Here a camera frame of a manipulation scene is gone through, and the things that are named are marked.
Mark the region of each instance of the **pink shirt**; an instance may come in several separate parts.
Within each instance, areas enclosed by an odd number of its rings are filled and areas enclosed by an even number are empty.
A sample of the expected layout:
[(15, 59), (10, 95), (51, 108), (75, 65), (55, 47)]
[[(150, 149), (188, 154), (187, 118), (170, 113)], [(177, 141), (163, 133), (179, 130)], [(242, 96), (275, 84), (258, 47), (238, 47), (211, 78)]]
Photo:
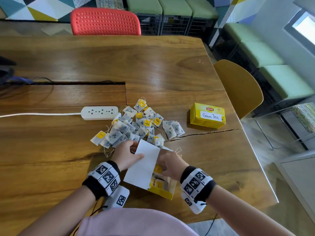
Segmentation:
[(158, 210), (113, 208), (82, 220), (77, 236), (198, 236), (179, 219)]

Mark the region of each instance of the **white handwritten label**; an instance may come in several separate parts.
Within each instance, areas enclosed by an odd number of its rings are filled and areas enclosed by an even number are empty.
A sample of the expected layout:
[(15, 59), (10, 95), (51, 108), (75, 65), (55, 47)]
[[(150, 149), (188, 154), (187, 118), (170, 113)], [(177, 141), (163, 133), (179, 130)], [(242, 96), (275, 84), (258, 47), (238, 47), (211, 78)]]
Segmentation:
[(221, 114), (215, 114), (215, 113), (200, 111), (200, 117), (204, 118), (204, 119), (222, 122), (222, 115)]

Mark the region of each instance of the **white extension cord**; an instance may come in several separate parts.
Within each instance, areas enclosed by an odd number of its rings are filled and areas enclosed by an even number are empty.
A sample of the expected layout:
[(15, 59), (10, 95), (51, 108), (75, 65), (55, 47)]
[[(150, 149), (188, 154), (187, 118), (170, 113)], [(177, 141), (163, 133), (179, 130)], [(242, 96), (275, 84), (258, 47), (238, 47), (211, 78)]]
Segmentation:
[(84, 107), (80, 113), (16, 113), (2, 115), (0, 118), (12, 117), (18, 115), (44, 115), (44, 116), (67, 116), (81, 115), (84, 120), (112, 120), (118, 114), (116, 106), (92, 106)]

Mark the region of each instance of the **forearm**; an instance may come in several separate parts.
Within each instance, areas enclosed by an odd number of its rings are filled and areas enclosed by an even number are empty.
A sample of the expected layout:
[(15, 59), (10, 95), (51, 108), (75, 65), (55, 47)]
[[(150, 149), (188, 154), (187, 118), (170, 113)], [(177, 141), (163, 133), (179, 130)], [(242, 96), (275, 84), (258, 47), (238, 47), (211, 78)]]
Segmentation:
[(24, 229), (19, 236), (69, 235), (94, 202), (94, 194), (88, 187), (81, 186)]
[(294, 236), (289, 230), (216, 185), (206, 203), (240, 236)]

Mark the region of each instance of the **window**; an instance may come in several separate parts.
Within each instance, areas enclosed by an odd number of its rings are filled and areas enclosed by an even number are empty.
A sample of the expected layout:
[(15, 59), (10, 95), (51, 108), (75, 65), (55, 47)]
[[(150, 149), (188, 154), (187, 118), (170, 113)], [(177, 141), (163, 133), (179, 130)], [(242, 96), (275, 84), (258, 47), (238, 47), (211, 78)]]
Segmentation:
[(300, 10), (284, 27), (298, 42), (315, 55), (315, 17)]

